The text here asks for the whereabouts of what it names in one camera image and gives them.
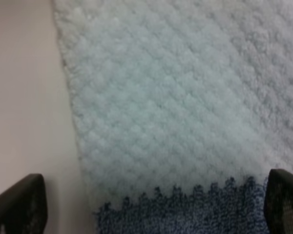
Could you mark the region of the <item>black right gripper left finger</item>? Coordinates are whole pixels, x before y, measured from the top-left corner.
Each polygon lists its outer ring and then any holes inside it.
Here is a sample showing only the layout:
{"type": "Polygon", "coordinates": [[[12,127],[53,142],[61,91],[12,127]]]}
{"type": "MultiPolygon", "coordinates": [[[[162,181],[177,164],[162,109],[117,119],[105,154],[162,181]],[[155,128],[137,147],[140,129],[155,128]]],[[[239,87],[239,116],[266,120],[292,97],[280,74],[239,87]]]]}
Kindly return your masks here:
{"type": "Polygon", "coordinates": [[[41,174],[29,174],[0,194],[0,234],[42,234],[47,220],[41,174]]]}

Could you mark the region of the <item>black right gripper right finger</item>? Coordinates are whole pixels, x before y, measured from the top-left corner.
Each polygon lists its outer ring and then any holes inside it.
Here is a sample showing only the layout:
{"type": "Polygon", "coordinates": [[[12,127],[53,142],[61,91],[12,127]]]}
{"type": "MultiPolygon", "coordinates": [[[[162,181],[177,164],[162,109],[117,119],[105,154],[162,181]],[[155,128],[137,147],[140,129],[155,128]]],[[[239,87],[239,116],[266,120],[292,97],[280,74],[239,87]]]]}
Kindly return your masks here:
{"type": "Polygon", "coordinates": [[[264,216],[271,234],[293,234],[293,174],[270,170],[264,201],[264,216]]]}

